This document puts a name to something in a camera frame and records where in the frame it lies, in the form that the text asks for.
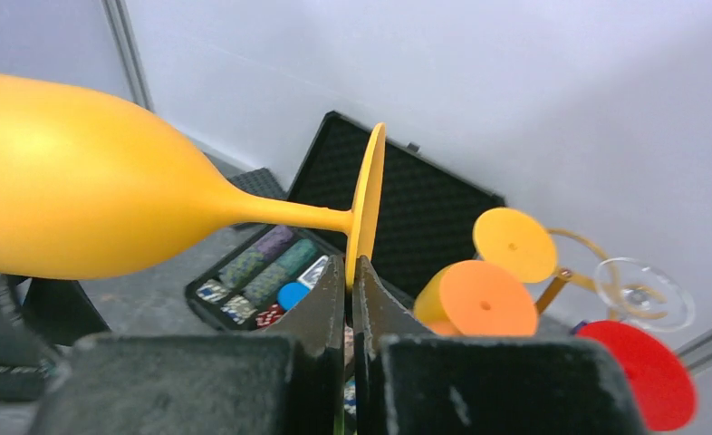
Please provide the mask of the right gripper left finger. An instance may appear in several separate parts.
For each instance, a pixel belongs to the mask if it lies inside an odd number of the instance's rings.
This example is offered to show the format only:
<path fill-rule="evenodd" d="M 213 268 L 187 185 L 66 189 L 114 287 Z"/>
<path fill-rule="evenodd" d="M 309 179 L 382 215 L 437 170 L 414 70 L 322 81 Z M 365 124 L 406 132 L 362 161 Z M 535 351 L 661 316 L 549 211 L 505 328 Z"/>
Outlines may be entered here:
<path fill-rule="evenodd" d="M 340 434 L 344 265 L 254 333 L 80 339 L 32 434 Z"/>

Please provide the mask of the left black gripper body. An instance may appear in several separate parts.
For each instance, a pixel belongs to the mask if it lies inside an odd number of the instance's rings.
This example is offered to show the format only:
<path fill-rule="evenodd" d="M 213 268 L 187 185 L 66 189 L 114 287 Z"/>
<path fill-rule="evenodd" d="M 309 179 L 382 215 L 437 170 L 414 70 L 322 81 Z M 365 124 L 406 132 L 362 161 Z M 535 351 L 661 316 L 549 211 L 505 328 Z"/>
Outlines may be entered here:
<path fill-rule="evenodd" d="M 0 275 L 0 402 L 37 400 L 64 346 L 109 330 L 79 282 Z"/>

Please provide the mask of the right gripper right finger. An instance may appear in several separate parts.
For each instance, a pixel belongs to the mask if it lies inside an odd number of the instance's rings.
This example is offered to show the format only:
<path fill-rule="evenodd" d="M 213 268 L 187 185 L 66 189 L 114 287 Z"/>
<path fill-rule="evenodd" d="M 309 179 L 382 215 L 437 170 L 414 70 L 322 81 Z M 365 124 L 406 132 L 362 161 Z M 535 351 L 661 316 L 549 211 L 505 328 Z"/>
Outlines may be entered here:
<path fill-rule="evenodd" d="M 620 365 L 573 337 L 444 337 L 367 257 L 351 290 L 360 434 L 643 434 Z"/>

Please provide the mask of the orange plastic wine glass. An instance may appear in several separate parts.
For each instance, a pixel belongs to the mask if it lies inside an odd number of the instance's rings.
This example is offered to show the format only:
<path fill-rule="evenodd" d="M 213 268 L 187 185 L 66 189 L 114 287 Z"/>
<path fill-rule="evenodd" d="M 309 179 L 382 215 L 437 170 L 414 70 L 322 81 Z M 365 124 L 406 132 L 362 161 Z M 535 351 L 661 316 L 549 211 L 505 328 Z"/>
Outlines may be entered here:
<path fill-rule="evenodd" d="M 502 267 L 483 260 L 441 269 L 417 296 L 412 313 L 440 335 L 533 336 L 539 324 L 524 285 Z"/>

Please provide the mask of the yellow wine glass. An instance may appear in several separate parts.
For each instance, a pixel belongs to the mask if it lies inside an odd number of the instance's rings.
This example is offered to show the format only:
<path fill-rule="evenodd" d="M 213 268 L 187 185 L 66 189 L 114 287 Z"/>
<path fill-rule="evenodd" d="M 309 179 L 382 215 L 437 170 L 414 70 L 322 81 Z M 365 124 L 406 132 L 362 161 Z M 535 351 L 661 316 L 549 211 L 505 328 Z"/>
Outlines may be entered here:
<path fill-rule="evenodd" d="M 515 208 L 492 208 L 475 221 L 472 239 L 485 261 L 501 266 L 522 283 L 549 278 L 558 265 L 555 243 L 535 218 Z"/>
<path fill-rule="evenodd" d="M 137 104 L 0 73 L 0 273 L 123 276 L 222 227 L 266 223 L 343 233 L 352 287 L 374 247 L 385 150 L 386 127 L 377 124 L 347 211 L 261 198 Z"/>

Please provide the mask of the gold wine glass rack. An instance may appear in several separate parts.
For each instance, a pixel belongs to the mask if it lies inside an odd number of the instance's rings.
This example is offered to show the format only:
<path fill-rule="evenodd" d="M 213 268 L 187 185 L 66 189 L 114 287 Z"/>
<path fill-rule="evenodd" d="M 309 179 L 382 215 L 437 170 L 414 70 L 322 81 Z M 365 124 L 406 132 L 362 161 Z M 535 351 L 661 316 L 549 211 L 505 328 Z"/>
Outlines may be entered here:
<path fill-rule="evenodd" d="M 609 256 L 587 237 L 568 229 L 553 227 L 548 232 L 553 238 L 567 239 L 582 246 L 597 261 L 597 265 L 593 272 L 586 273 L 560 263 L 535 302 L 540 314 L 548 309 L 566 286 L 573 285 L 597 296 L 606 305 L 606 316 L 610 320 L 654 321 L 667 316 L 665 310 L 655 306 L 656 303 L 668 301 L 662 292 L 650 285 L 623 283 L 621 268 L 616 265 L 623 260 L 621 257 Z"/>

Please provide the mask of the clear wine glass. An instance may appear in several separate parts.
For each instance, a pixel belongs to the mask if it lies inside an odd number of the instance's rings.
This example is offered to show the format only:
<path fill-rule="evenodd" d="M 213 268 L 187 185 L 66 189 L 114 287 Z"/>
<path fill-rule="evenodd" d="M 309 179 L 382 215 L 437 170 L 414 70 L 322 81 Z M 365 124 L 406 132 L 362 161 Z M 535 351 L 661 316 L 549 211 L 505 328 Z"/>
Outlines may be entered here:
<path fill-rule="evenodd" d="M 611 316 L 655 333 L 674 333 L 694 323 L 691 294 L 660 268 L 630 257 L 601 261 L 594 290 Z"/>

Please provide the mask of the red plastic wine glass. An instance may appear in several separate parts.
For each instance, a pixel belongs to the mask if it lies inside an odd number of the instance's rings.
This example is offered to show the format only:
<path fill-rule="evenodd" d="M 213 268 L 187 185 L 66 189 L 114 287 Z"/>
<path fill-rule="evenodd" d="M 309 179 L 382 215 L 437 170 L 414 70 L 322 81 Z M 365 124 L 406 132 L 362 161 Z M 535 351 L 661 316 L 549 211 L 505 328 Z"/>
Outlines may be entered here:
<path fill-rule="evenodd" d="M 588 323 L 576 334 L 601 343 L 617 360 L 650 430 L 679 430 L 697 415 L 698 391 L 690 372 L 656 337 L 612 320 Z"/>

